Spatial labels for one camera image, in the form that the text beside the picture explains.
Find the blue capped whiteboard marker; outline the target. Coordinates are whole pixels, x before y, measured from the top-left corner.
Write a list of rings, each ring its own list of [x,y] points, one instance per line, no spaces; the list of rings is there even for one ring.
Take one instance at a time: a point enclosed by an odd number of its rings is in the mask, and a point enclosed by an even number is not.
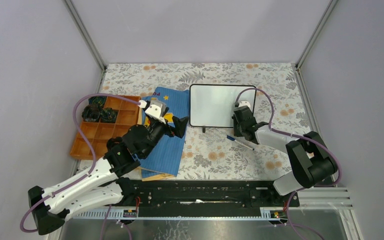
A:
[[[230,140],[230,141],[232,141],[232,142],[235,142],[235,143],[237,143],[237,144],[239,144],[239,145],[241,145],[241,146],[243,146],[243,147],[246,147],[246,148],[248,148],[248,149],[250,149],[250,150],[252,150],[252,151],[255,150],[254,147],[252,147],[252,146],[248,145],[247,143],[244,143],[244,142],[242,142],[242,141],[236,139],[236,138],[233,137],[233,136],[227,135],[226,138],[227,138],[228,140]]]

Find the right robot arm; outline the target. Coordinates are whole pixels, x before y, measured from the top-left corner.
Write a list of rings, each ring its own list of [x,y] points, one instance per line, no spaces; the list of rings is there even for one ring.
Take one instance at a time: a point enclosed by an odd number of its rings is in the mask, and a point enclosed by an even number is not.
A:
[[[286,153],[291,171],[274,180],[267,191],[267,201],[273,206],[281,205],[287,194],[299,189],[308,189],[338,171],[338,165],[320,135],[315,131],[295,135],[269,127],[267,122],[257,122],[249,106],[236,104],[233,115],[236,137],[274,148]]]

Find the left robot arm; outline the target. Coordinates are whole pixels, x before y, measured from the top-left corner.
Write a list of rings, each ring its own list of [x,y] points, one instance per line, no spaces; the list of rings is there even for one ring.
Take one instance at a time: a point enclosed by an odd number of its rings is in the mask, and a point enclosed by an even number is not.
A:
[[[131,126],[121,137],[107,142],[107,152],[92,166],[54,186],[34,186],[27,192],[29,213],[40,236],[62,227],[74,215],[90,209],[135,200],[134,188],[124,175],[140,166],[164,137],[182,139],[189,117],[150,120],[149,125]]]

